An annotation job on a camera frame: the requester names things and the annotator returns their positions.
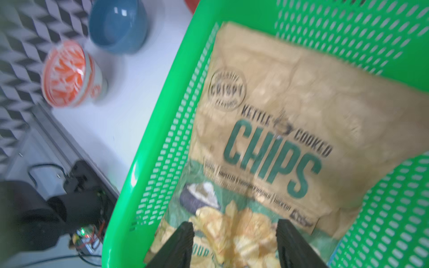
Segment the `green plastic basket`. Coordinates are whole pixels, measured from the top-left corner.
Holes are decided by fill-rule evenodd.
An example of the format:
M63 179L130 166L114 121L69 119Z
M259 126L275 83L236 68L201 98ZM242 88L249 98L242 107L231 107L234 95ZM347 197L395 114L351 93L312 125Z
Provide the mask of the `green plastic basket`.
M427 1L201 1L116 203L103 243L103 267L144 267L187 160L215 35L228 21L429 90ZM365 196L360 217L330 264L428 267L428 154L407 160Z

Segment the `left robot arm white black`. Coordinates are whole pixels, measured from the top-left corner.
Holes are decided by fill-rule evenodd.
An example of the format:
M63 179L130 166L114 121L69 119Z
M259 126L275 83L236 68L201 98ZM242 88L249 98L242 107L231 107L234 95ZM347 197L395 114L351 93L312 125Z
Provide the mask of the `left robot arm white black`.
M1 253L43 251L82 227L100 229L109 201L98 189L44 199L29 183L1 182Z

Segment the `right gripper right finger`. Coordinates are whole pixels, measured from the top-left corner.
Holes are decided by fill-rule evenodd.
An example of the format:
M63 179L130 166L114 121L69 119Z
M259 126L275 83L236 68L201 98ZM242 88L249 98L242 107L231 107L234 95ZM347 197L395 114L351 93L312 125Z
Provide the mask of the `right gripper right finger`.
M281 268L328 268L291 221L278 221L276 237Z

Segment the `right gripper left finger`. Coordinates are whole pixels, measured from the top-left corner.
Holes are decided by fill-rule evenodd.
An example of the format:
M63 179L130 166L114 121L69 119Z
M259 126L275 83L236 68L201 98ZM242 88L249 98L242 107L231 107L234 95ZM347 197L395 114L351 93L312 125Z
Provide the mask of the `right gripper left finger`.
M146 268L190 268L193 239L193 224L183 222L149 261Z

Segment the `yellow green Chips bag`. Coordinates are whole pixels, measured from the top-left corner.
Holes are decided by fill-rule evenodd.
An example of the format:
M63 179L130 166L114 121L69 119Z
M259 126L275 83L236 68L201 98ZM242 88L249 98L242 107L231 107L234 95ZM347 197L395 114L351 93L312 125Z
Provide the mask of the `yellow green Chips bag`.
M278 268L280 219L328 260L366 192L428 149L428 115L425 93L224 24L145 261L191 222L191 267Z

